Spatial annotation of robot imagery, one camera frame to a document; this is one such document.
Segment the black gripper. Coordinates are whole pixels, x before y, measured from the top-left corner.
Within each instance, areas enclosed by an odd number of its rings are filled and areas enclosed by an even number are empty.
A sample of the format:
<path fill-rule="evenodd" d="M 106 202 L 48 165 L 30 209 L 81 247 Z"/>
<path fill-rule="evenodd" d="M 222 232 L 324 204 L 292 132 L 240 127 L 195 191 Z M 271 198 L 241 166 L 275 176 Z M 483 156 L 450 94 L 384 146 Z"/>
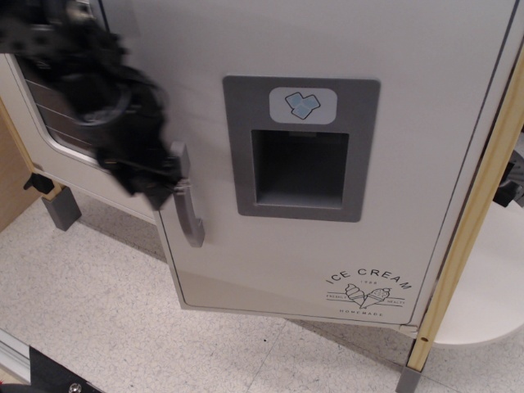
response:
<path fill-rule="evenodd" d="M 133 73 L 115 82 L 111 105 L 79 115 L 75 120 L 92 145 L 97 163 L 129 195 L 143 193 L 153 210 L 160 210 L 180 179 L 178 159 L 161 141 L 164 103 L 158 87 Z"/>

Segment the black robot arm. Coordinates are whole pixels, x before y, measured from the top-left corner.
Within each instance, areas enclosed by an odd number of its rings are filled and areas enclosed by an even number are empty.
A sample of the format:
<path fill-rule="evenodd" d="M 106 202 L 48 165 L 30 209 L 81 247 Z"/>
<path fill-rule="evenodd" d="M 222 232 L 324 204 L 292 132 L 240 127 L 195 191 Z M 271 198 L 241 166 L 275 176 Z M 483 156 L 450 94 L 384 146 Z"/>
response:
<path fill-rule="evenodd" d="M 87 1 L 3 1 L 1 51 L 29 68 L 69 104 L 97 163 L 153 210 L 186 197 L 182 158 L 160 139 L 158 87 L 124 62 L 118 35 L 103 29 Z"/>

